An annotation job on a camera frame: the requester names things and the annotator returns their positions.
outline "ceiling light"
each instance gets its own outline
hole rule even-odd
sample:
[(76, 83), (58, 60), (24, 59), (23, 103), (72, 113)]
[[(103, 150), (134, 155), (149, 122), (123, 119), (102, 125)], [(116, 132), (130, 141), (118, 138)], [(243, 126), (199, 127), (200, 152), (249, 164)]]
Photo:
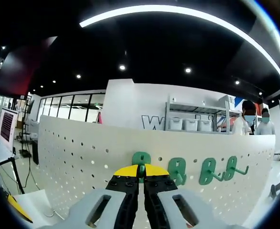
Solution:
[(191, 73), (191, 68), (185, 68), (184, 70), (186, 73)]
[(125, 71), (126, 67), (125, 67), (125, 65), (121, 64), (121, 65), (119, 66), (119, 69), (120, 69), (121, 71)]
[(179, 6), (169, 6), (169, 5), (141, 5), (141, 6), (131, 6), (131, 7), (124, 7), (116, 10), (111, 10), (105, 13), (101, 13), (99, 15), (96, 15), (94, 17), (91, 17), (89, 19), (86, 19), (79, 23), (79, 25), (83, 28), (85, 26), (91, 25), (93, 23), (96, 23), (98, 21), (102, 21), (108, 18), (116, 17), (119, 15), (124, 14), (130, 14), (130, 13), (138, 13), (138, 12), (171, 12), (171, 13), (179, 13), (189, 16), (194, 16), (198, 18), (202, 18), (207, 21), (211, 21), (215, 24), (218, 24), (220, 26), (225, 27), (228, 30), (231, 30), (247, 42), (249, 42), (251, 45), (253, 45), (259, 52), (264, 55), (264, 57), (273, 65), (275, 70), (278, 72), (280, 76), (280, 68), (276, 64), (276, 62), (273, 60), (273, 58), (265, 51), (265, 49), (260, 46), (254, 39), (252, 39), (250, 36), (248, 36), (245, 32), (238, 29), (234, 25), (228, 23), (227, 21), (224, 21), (216, 16), (213, 16), (208, 13), (204, 13), (198, 10), (193, 10), (185, 7), (179, 7)]

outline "white pegboard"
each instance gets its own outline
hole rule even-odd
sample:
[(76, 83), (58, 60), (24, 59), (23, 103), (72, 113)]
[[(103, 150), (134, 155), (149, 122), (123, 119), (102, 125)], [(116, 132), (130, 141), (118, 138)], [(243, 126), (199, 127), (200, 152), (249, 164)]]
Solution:
[[(63, 217), (70, 206), (93, 188), (106, 187), (114, 172), (131, 165), (135, 152), (150, 154), (151, 164), (165, 169), (174, 157), (186, 161), (184, 186), (210, 203), (217, 217), (228, 224), (243, 224), (265, 186), (274, 153), (275, 136), (205, 135), (157, 130), (135, 130), (42, 116), (39, 161), (51, 205)], [(217, 161), (215, 173), (226, 170), (231, 156), (238, 158), (230, 181), (198, 182), (202, 162)], [(143, 186), (135, 229), (150, 228), (144, 210)]]

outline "floor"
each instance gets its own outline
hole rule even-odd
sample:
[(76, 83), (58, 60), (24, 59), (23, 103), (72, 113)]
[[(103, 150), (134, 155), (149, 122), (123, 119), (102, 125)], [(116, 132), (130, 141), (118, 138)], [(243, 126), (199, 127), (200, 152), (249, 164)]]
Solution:
[[(19, 134), (21, 130), (15, 130), (15, 136)], [(39, 189), (43, 189), (43, 185), (40, 179), (40, 170), (39, 166), (36, 165), (32, 158), (23, 158), (19, 150), (22, 148), (22, 145), (19, 141), (14, 139), (13, 146), (16, 148), (16, 166), (18, 169), (18, 174), (21, 180), (21, 184), (24, 187), (25, 193), (30, 193), (37, 191)], [(32, 145), (29, 145), (30, 152), (32, 152)], [(29, 164), (31, 164), (31, 173), (29, 173)], [(0, 166), (0, 186), (2, 186), (5, 190), (8, 190), (12, 195), (19, 194), (19, 189), (17, 188), (15, 174), (12, 169), (11, 163), (6, 163)]]

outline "black ceiling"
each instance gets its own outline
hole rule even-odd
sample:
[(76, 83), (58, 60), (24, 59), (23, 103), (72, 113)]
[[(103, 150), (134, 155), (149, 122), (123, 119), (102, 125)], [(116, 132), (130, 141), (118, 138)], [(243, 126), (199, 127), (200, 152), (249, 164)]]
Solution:
[[(204, 11), (246, 33), (256, 21), (238, 0), (28, 2), (2, 8), (0, 18), (9, 20), (1, 27), (0, 46), (8, 48), (0, 51), (0, 56), (21, 45), (58, 36), (32, 79), (30, 90), (42, 96), (105, 89), (109, 79), (119, 78), (204, 88), (254, 101), (260, 99), (260, 91), (267, 96), (280, 89), (280, 77), (261, 53), (233, 32), (202, 19), (150, 12), (119, 16), (85, 28), (78, 25), (101, 12), (148, 3)], [(119, 64), (125, 64), (126, 71), (119, 71)], [(185, 67), (191, 67), (192, 74), (185, 74)]]

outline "green hook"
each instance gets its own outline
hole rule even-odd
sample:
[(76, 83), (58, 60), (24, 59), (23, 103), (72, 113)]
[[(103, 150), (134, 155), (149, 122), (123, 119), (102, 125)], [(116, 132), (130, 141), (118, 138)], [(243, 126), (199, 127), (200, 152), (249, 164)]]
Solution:
[(236, 171), (237, 173), (240, 173), (240, 174), (242, 174), (242, 175), (246, 175), (246, 174), (247, 174), (248, 168), (249, 168), (249, 166), (246, 166), (246, 170), (245, 170), (245, 172), (243, 172), (243, 171), (241, 171), (240, 169), (231, 167), (231, 169), (233, 169), (234, 171)]
[(222, 173), (222, 177), (220, 178), (217, 174), (215, 174), (214, 172), (212, 172), (212, 171), (210, 171), (210, 170), (209, 170), (209, 173), (210, 173), (215, 179), (217, 179), (218, 181), (223, 181), (224, 178), (225, 178), (225, 174), (226, 174), (226, 172), (223, 172), (223, 173)]

